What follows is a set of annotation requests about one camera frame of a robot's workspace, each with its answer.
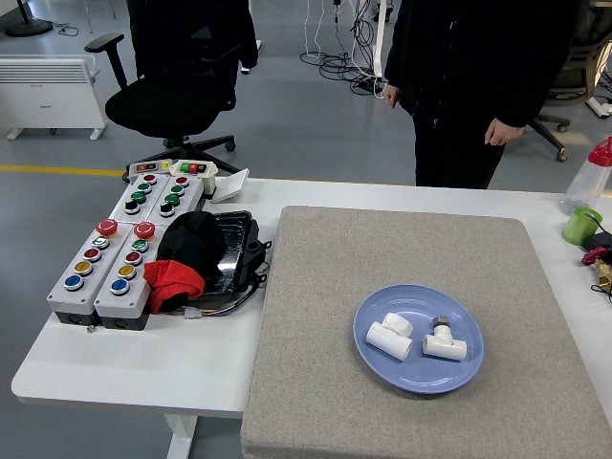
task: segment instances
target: plastic bottle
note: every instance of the plastic bottle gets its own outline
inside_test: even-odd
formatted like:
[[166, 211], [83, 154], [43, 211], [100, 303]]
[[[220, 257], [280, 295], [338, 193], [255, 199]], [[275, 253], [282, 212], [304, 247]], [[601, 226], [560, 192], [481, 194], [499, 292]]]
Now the plastic bottle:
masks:
[[601, 142], [578, 171], [559, 206], [566, 215], [579, 207], [593, 208], [612, 171], [612, 137]]

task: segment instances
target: blue button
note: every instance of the blue button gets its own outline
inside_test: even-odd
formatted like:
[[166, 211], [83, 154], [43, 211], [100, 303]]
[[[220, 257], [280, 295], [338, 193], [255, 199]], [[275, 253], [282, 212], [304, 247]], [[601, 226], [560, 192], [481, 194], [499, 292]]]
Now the blue button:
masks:
[[113, 295], [124, 295], [130, 290], [130, 284], [125, 279], [118, 279], [111, 285], [111, 293]]
[[64, 280], [64, 288], [69, 292], [80, 289], [83, 286], [83, 278], [80, 275], [73, 274]]

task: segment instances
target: yellow floor line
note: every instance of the yellow floor line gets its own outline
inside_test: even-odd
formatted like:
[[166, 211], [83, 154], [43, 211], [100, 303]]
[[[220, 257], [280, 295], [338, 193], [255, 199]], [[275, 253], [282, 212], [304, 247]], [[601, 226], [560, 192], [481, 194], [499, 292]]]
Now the yellow floor line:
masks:
[[122, 170], [79, 169], [76, 167], [41, 167], [37, 165], [3, 165], [3, 164], [0, 164], [0, 171], [34, 172], [38, 174], [100, 175], [100, 176], [107, 176], [107, 177], [120, 177], [124, 172]]

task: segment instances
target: red cloth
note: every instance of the red cloth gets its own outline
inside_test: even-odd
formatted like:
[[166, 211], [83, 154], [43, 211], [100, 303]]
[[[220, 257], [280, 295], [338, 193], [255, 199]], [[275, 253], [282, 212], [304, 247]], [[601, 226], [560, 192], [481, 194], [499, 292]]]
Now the red cloth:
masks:
[[204, 279], [189, 266], [174, 260], [158, 260], [144, 264], [144, 280], [151, 286], [149, 307], [152, 314], [162, 303], [178, 294], [196, 298], [204, 291]]

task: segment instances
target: green cup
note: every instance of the green cup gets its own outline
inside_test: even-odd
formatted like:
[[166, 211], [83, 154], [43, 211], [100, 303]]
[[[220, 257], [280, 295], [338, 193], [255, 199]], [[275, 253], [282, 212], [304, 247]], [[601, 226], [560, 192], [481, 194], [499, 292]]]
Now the green cup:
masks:
[[576, 208], [561, 236], [570, 244], [581, 246], [588, 237], [595, 234], [602, 220], [603, 217], [591, 208]]

